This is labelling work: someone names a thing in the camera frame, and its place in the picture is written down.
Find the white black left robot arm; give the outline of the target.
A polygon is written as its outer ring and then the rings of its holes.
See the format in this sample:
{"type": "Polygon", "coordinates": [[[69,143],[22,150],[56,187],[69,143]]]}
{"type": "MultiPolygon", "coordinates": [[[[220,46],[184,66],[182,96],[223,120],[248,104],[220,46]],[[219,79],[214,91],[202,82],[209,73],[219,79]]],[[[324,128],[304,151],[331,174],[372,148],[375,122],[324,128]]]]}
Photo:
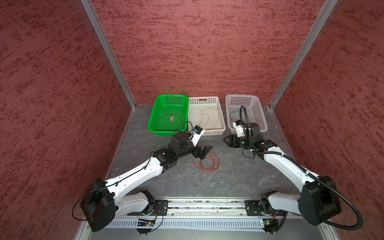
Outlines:
{"type": "Polygon", "coordinates": [[[135,195],[129,193],[174,167],[179,158],[193,155],[205,159],[212,147],[198,146],[200,138],[201,134],[178,132],[166,147],[152,152],[146,161],[130,171],[106,181],[101,178],[93,180],[84,196],[77,201],[91,231],[100,231],[117,216],[153,212],[156,200],[148,191],[135,195]]]}

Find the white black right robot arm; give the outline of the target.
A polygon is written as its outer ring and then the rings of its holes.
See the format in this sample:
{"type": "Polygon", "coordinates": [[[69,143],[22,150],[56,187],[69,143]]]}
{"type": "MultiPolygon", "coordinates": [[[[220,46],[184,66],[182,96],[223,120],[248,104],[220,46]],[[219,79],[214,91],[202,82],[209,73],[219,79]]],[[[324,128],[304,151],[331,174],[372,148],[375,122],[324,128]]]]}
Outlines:
{"type": "Polygon", "coordinates": [[[329,188],[317,183],[316,173],[304,168],[286,155],[276,143],[264,140],[256,123],[250,125],[238,120],[233,123],[236,134],[224,138],[230,148],[249,150],[273,165],[286,176],[299,190],[299,195],[270,191],[261,196],[259,210],[266,216],[276,211],[286,211],[302,216],[308,223],[317,226],[342,211],[338,195],[329,188]]]}

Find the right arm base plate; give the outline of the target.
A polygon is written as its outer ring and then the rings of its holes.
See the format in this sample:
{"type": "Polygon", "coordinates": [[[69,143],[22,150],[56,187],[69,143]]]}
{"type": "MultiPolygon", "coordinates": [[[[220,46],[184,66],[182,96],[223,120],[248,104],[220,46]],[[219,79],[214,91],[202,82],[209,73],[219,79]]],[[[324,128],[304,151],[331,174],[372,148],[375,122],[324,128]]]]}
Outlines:
{"type": "Polygon", "coordinates": [[[266,216],[280,217],[285,215],[285,211],[274,210],[267,200],[247,200],[245,201],[247,216],[266,216]]]}

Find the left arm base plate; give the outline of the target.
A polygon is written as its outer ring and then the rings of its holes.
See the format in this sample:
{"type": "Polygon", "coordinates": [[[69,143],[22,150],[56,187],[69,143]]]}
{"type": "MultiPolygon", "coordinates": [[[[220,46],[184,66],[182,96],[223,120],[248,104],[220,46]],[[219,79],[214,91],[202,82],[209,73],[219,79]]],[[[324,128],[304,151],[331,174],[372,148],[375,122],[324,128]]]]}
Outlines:
{"type": "Polygon", "coordinates": [[[168,205],[168,200],[150,201],[142,212],[129,213],[127,214],[127,216],[155,216],[158,213],[163,216],[166,216],[168,211],[168,205]]]}

